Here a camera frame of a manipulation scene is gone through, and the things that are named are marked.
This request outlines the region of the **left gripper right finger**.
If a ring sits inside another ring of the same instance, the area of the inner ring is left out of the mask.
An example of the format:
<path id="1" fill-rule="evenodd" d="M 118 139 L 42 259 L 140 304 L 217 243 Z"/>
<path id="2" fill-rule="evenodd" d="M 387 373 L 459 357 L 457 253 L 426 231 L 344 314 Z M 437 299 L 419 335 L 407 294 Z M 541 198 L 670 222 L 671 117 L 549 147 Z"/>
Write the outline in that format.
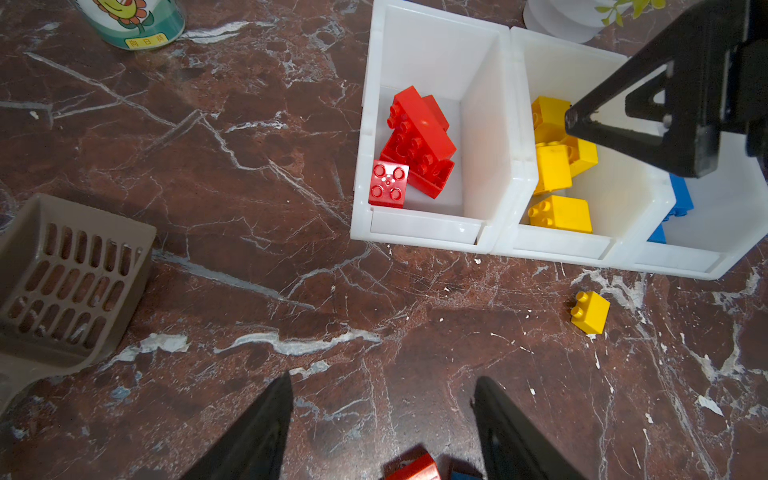
<path id="1" fill-rule="evenodd" d="M 585 478 L 491 378 L 477 380 L 472 409 L 488 478 Z"/>

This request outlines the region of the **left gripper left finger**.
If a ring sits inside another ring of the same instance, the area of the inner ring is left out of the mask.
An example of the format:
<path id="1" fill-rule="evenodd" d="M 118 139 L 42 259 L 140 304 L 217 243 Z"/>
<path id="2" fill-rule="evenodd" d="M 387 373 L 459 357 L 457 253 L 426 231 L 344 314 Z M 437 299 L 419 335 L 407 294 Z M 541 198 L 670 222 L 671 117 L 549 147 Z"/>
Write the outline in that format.
<path id="1" fill-rule="evenodd" d="M 278 479 L 293 409 L 291 377 L 276 378 L 184 475 L 185 479 Z"/>

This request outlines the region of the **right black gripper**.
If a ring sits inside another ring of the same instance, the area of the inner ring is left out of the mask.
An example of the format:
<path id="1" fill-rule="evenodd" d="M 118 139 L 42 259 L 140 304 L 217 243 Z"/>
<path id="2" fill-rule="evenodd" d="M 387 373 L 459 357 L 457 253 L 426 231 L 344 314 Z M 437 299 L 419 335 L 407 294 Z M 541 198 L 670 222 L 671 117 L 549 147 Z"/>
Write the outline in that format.
<path id="1" fill-rule="evenodd" d="M 652 135 L 594 120 L 625 93 L 627 117 L 661 123 Z M 745 137 L 767 162 L 767 4 L 701 1 L 565 114 L 569 135 L 686 178 L 717 169 L 720 135 Z"/>

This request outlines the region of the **blue lego brick low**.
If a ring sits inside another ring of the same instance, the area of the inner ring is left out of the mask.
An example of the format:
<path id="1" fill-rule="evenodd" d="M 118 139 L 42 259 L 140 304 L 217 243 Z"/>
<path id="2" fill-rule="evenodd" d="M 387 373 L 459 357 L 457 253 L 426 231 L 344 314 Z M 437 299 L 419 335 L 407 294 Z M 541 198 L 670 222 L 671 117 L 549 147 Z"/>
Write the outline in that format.
<path id="1" fill-rule="evenodd" d="M 458 471 L 453 471 L 450 474 L 450 480 L 482 480 L 482 478 Z"/>

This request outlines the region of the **red lego brick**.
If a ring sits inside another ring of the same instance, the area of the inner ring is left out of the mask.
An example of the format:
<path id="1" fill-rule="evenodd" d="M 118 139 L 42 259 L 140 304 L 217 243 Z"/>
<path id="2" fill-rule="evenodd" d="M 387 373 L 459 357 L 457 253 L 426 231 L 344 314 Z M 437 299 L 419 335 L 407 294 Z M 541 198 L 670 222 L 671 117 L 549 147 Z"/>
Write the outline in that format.
<path id="1" fill-rule="evenodd" d="M 456 152 L 447 132 L 440 127 L 413 86 L 395 95 L 387 125 L 398 135 L 399 149 L 403 149 L 410 159 L 431 164 L 450 160 Z"/>
<path id="2" fill-rule="evenodd" d="M 398 469 L 386 480 L 439 480 L 440 473 L 435 460 L 430 454 L 424 454 Z"/>
<path id="3" fill-rule="evenodd" d="M 455 163 L 451 160 L 439 160 L 427 165 L 421 160 L 410 159 L 403 149 L 399 149 L 400 144 L 398 135 L 393 133 L 382 150 L 381 159 L 407 165 L 408 184 L 430 198 L 437 199 L 443 192 Z"/>
<path id="4" fill-rule="evenodd" d="M 373 206 L 402 209 L 408 175 L 407 165 L 376 160 L 373 164 L 368 203 Z"/>
<path id="5" fill-rule="evenodd" d="M 432 112 L 433 116 L 437 120 L 437 122 L 440 125 L 440 127 L 444 131 L 447 131 L 450 128 L 450 124 L 449 124 L 448 120 L 446 119 L 445 115 L 443 114 L 441 108 L 439 107 L 435 97 L 432 96 L 432 95 L 424 96 L 422 98 L 422 100 L 427 105 L 427 107 L 430 109 L 430 111 Z"/>

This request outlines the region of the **blue lego brick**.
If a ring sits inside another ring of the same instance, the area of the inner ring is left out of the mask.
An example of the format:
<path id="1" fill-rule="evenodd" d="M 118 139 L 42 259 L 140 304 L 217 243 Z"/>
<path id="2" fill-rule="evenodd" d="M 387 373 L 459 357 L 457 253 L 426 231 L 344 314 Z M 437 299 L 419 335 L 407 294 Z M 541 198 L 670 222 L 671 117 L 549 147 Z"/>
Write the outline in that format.
<path id="1" fill-rule="evenodd" d="M 671 174 L 670 181 L 675 195 L 675 204 L 664 221 L 672 217 L 684 217 L 694 209 L 694 204 L 684 178 Z"/>
<path id="2" fill-rule="evenodd" d="M 666 236 L 664 233 L 663 224 L 659 224 L 658 227 L 652 232 L 648 238 L 648 242 L 666 244 Z"/>

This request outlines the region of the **small yellow lego brick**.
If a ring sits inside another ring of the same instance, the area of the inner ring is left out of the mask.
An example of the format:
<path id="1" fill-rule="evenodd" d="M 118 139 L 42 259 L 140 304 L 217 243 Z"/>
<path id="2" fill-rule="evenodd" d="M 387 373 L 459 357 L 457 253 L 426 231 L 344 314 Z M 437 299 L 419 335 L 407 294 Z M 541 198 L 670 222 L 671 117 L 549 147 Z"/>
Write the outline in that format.
<path id="1" fill-rule="evenodd" d="M 596 292 L 579 292 L 571 309 L 571 323 L 588 335 L 601 335 L 609 308 L 610 302 Z"/>

